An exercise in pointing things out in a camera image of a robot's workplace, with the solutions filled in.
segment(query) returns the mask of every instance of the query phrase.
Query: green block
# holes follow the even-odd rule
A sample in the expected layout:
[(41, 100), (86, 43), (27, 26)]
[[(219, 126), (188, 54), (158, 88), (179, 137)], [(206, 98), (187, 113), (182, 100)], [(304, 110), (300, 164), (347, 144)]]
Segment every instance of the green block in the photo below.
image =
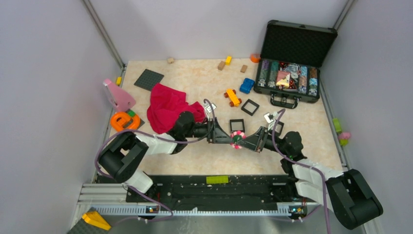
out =
[(130, 117), (133, 117), (136, 115), (135, 112), (133, 112), (133, 110), (130, 110), (130, 109), (127, 111), (127, 113)]
[(347, 145), (348, 144), (348, 140), (347, 139), (341, 139), (340, 140), (340, 145), (341, 146), (345, 146), (345, 145)]
[(341, 129), (341, 125), (340, 125), (340, 122), (339, 122), (338, 118), (333, 119), (333, 124), (334, 124), (334, 128), (336, 129), (336, 133), (343, 132), (343, 130)]
[(206, 177), (207, 184), (226, 184), (228, 183), (228, 176), (226, 175), (219, 175), (219, 176), (207, 176)]

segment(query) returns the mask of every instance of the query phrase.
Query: poker chip set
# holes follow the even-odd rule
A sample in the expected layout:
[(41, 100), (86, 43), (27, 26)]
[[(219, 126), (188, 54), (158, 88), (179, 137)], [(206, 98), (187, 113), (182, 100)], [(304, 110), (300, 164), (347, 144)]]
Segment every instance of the poker chip set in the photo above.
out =
[(319, 68), (336, 37), (335, 29), (271, 20), (254, 91), (271, 95), (273, 105), (291, 109), (298, 101), (317, 102)]

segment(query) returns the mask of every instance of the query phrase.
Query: briefcase handle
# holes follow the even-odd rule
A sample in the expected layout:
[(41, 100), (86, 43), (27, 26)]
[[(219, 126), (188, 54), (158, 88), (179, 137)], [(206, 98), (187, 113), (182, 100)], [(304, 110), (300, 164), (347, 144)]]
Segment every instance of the briefcase handle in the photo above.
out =
[(294, 103), (287, 103), (288, 95), (281, 94), (281, 101), (275, 101), (277, 94), (271, 94), (270, 102), (274, 106), (280, 106), (288, 109), (294, 109), (298, 106), (300, 99), (298, 97), (293, 97)]

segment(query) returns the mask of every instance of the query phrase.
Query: yellow toy car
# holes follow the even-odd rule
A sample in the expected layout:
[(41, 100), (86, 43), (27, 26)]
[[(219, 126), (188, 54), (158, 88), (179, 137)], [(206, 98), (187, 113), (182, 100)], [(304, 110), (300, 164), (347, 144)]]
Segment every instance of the yellow toy car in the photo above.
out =
[(237, 92), (233, 89), (227, 89), (224, 93), (224, 97), (229, 98), (231, 100), (231, 102), (229, 103), (231, 107), (239, 106), (242, 103), (241, 98), (237, 98), (237, 96), (235, 95), (236, 93)]

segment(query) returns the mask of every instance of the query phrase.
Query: beige floor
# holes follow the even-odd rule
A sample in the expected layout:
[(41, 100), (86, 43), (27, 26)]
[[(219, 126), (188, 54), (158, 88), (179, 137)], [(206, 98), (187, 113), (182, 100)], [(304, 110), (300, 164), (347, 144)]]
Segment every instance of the beige floor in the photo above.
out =
[[(233, 59), (230, 66), (219, 71), (217, 66), (220, 61), (221, 59), (176, 60), (173, 64), (167, 64), (166, 60), (130, 61), (122, 88), (136, 99), (136, 105), (132, 109), (146, 122), (141, 130), (154, 133), (146, 117), (150, 92), (133, 85), (146, 68), (164, 74), (161, 84), (186, 92), (189, 103), (202, 103), (204, 98), (215, 103), (218, 122), (227, 132), (229, 120), (236, 118), (244, 119), (247, 136), (260, 126), (266, 126), (263, 115), (280, 109), (270, 104), (269, 96), (254, 91), (248, 95), (237, 92), (237, 96), (243, 101), (251, 99), (260, 105), (251, 117), (241, 110), (241, 106), (230, 107), (228, 99), (223, 95), (228, 88), (239, 90), (245, 77), (255, 79), (257, 65), (249, 59)], [(245, 74), (240, 72), (243, 64), (248, 66)], [(305, 156), (333, 169), (341, 169), (321, 99), (315, 104), (300, 102), (296, 109), (287, 109), (282, 122), (285, 123), (283, 135), (288, 131), (300, 133)], [(146, 156), (139, 168), (152, 175), (284, 174), (280, 166), (281, 158), (279, 154), (269, 150), (258, 154), (247, 149), (234, 150), (230, 145), (207, 144), (204, 140), (188, 145), (175, 155)]]

